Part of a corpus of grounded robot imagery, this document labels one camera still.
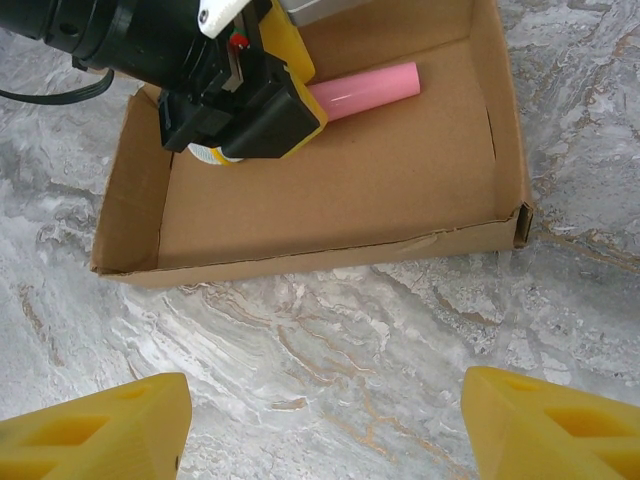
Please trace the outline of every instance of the pink cylinder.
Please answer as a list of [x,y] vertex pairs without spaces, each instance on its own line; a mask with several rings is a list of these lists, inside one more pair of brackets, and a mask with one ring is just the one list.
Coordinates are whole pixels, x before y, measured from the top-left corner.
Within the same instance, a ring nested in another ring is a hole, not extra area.
[[360,73],[309,87],[329,121],[364,112],[420,93],[414,62]]

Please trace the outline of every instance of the robotic arm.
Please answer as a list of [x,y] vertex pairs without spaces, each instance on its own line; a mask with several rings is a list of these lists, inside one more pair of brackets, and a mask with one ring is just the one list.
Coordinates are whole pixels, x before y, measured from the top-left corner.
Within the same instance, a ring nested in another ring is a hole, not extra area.
[[3,0],[0,27],[156,85],[163,146],[195,143],[230,158],[279,158],[326,115],[293,22],[367,0]]

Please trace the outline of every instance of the cardboard tray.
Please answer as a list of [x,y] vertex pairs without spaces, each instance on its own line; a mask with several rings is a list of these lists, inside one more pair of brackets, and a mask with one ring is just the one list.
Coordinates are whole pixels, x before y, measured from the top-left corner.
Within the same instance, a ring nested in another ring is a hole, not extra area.
[[295,155],[210,166],[130,101],[94,272],[164,287],[521,247],[532,202],[495,0],[374,0],[302,30],[317,80],[414,60],[423,93]]

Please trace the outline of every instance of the gray marble pattern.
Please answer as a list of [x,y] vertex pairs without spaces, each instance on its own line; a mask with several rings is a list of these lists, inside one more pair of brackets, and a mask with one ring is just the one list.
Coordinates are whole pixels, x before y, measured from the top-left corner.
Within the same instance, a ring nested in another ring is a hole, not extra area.
[[[128,95],[0,100],[0,418],[188,376],[182,479],[477,478],[465,370],[640,405],[640,6],[501,0],[537,219],[522,251],[145,291],[88,271]],[[0,32],[0,85],[92,79]]]

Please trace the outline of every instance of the marble countertop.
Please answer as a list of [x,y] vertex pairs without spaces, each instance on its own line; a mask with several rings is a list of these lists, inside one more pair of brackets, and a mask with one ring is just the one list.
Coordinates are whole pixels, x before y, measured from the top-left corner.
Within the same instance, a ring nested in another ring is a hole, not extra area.
[[[189,379],[179,478],[476,478],[472,365],[640,405],[640,4],[502,0],[531,246],[166,291],[88,269],[124,106],[0,101],[0,418],[157,372]],[[83,81],[0,33],[0,85]]]

